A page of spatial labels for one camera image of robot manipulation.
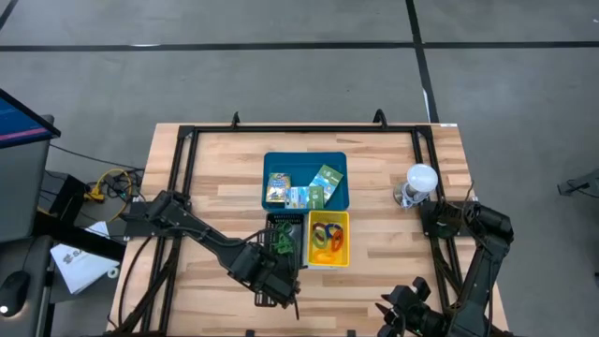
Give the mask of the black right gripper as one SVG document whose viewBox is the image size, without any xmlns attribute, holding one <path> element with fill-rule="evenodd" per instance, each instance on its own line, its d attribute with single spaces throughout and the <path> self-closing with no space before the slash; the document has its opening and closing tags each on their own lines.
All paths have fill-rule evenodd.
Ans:
<svg viewBox="0 0 599 337">
<path fill-rule="evenodd" d="M 395 286 L 390 294 L 381 295 L 385 302 L 392 304 L 391 308 L 378 302 L 375 306 L 383 315 L 385 325 L 400 335 L 408 330 L 421 337 L 443 337 L 444 315 L 425 303 L 430 293 L 426 280 L 416 277 L 412 286 Z"/>
</svg>

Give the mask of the black slotted plastic basket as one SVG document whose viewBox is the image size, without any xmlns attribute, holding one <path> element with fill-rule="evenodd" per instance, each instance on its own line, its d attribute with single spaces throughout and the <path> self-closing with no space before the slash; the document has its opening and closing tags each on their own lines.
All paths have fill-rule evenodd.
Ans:
<svg viewBox="0 0 599 337">
<path fill-rule="evenodd" d="M 295 240 L 296 250 L 293 255 L 278 255 L 273 248 L 275 243 L 275 224 L 288 221 L 294 226 L 293 239 Z M 264 245 L 276 256 L 281 256 L 287 265 L 294 271 L 303 268 L 303 238 L 304 238 L 304 215 L 301 213 L 269 213 L 267 216 L 266 229 L 268 232 L 263 236 Z"/>
</svg>

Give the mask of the yellow slotted plastic basket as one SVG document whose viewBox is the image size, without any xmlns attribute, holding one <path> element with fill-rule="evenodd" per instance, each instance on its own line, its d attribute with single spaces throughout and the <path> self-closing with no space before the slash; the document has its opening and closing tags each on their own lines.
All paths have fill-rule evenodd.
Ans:
<svg viewBox="0 0 599 337">
<path fill-rule="evenodd" d="M 344 243 L 343 247 L 333 252 L 337 259 L 333 264 L 317 264 L 313 263 L 312 255 L 315 250 L 329 250 L 331 251 L 331 241 L 328 238 L 328 247 L 325 249 L 317 249 L 312 243 L 312 224 L 321 222 L 323 224 L 336 223 L 343 227 Z M 350 265 L 350 217 L 348 212 L 333 212 L 333 211 L 310 211 L 308 213 L 308 220 L 306 222 L 307 237 L 304 243 L 304 264 L 308 266 L 331 266 L 331 267 L 345 267 Z"/>
</svg>

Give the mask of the blue and green card pack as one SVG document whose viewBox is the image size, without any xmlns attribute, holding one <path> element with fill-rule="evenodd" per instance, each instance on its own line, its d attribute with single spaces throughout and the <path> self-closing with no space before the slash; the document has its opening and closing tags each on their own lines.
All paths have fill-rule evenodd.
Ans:
<svg viewBox="0 0 599 337">
<path fill-rule="evenodd" d="M 322 186 L 290 187 L 285 193 L 286 209 L 319 210 L 325 206 Z"/>
</svg>

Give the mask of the yellow card pack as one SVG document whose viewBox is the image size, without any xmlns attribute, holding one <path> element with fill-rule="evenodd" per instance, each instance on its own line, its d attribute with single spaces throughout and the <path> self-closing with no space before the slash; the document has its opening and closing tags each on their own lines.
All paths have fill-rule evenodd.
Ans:
<svg viewBox="0 0 599 337">
<path fill-rule="evenodd" d="M 286 192 L 291 187 L 291 176 L 287 173 L 273 172 L 269 175 L 265 201 L 268 203 L 285 203 Z"/>
</svg>

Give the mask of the blue plastic bin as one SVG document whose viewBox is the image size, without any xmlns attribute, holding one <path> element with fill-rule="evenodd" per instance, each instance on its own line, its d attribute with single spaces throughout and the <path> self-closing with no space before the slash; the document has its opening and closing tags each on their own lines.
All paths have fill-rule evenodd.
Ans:
<svg viewBox="0 0 599 337">
<path fill-rule="evenodd" d="M 340 172 L 343 175 L 338 187 L 324 206 L 325 211 L 345 211 L 350 204 L 348 187 L 347 157 L 342 152 L 306 152 L 282 153 L 269 152 L 264 156 L 263 182 L 261 187 L 261 205 L 266 212 L 300 212 L 308 210 L 286 210 L 284 203 L 269 203 L 266 201 L 267 185 L 272 173 L 286 173 L 291 178 L 293 187 L 307 186 L 323 165 Z"/>
</svg>

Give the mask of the dark grey desk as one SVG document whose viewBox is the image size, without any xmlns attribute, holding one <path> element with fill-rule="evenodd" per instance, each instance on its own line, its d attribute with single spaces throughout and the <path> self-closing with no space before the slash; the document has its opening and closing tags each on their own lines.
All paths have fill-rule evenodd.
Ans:
<svg viewBox="0 0 599 337">
<path fill-rule="evenodd" d="M 14 316 L 0 315 L 0 337 L 48 337 L 48 267 L 52 239 L 49 236 L 0 243 L 0 285 L 14 271 L 30 275 L 27 297 Z"/>
</svg>

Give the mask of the white light bulb with socket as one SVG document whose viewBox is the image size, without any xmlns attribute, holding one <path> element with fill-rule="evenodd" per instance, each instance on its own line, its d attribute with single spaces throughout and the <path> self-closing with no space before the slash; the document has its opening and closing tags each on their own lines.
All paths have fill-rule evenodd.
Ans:
<svg viewBox="0 0 599 337">
<path fill-rule="evenodd" d="M 393 197 L 403 209 L 410 209 L 427 199 L 438 183 L 438 174 L 431 166 L 414 164 L 406 179 L 395 187 Z"/>
</svg>

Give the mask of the white printed paper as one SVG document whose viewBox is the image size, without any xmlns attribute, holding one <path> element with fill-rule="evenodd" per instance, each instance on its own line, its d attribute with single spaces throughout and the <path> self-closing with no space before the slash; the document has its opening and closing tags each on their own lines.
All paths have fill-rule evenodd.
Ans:
<svg viewBox="0 0 599 337">
<path fill-rule="evenodd" d="M 120 267 L 118 261 L 62 243 L 52 247 L 51 256 L 72 295 L 81 293 L 103 276 L 107 276 L 107 271 L 111 268 Z"/>
</svg>

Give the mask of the black support bar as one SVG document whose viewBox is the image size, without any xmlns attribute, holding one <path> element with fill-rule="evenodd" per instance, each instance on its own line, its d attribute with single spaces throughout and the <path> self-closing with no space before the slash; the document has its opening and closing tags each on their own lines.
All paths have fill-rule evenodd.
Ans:
<svg viewBox="0 0 599 337">
<path fill-rule="evenodd" d="M 111 260 L 122 261 L 124 258 L 125 246 L 123 244 L 86 231 L 83 228 L 68 225 L 59 218 L 43 212 L 36 213 L 32 235 L 47 235 L 56 242 Z"/>
</svg>

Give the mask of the grey stand leg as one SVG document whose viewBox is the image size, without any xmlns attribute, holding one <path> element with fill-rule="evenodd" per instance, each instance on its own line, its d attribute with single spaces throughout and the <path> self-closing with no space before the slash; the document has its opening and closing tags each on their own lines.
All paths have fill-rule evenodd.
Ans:
<svg viewBox="0 0 599 337">
<path fill-rule="evenodd" d="M 562 196 L 580 193 L 587 197 L 599 198 L 599 168 L 575 179 L 559 183 L 557 188 L 558 193 Z"/>
</svg>

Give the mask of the black power supply box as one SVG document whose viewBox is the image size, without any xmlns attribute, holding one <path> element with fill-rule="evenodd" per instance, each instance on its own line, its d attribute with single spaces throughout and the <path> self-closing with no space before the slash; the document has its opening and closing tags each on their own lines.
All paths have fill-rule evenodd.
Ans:
<svg viewBox="0 0 599 337">
<path fill-rule="evenodd" d="M 53 197 L 50 213 L 66 223 L 74 223 L 82 207 L 87 185 L 70 174 L 46 171 L 44 186 Z"/>
</svg>

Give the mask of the computer monitor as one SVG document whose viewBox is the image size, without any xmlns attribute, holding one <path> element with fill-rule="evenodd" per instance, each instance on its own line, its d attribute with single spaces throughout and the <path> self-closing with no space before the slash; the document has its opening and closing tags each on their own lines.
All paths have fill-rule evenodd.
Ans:
<svg viewBox="0 0 599 337">
<path fill-rule="evenodd" d="M 0 89 L 0 149 L 60 136 L 61 131 L 51 122 Z"/>
</svg>

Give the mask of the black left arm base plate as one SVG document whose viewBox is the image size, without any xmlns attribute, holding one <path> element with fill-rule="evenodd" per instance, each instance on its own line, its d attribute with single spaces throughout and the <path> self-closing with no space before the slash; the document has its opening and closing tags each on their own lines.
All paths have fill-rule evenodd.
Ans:
<svg viewBox="0 0 599 337">
<path fill-rule="evenodd" d="M 153 201 L 135 201 L 120 217 L 125 220 L 124 235 L 128 237 L 170 237 L 174 232 L 145 221 L 144 214 L 153 206 Z"/>
</svg>

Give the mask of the black metal table frame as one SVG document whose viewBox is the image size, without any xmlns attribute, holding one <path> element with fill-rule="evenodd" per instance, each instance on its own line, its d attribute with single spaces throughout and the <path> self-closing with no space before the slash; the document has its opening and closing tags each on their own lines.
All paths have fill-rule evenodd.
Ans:
<svg viewBox="0 0 599 337">
<path fill-rule="evenodd" d="M 186 239 L 172 285 L 156 294 L 148 327 L 126 337 L 373 336 L 383 322 L 375 304 L 421 276 L 436 285 L 431 246 L 414 210 L 392 190 L 417 161 L 440 165 L 444 194 L 465 196 L 469 169 L 457 127 L 439 124 L 284 123 L 160 124 L 153 134 L 141 192 L 188 187 L 193 213 L 227 235 L 263 228 L 264 156 L 269 152 L 343 152 L 349 176 L 350 265 L 303 271 L 299 321 L 294 308 L 259 308 L 207 249 Z"/>
</svg>

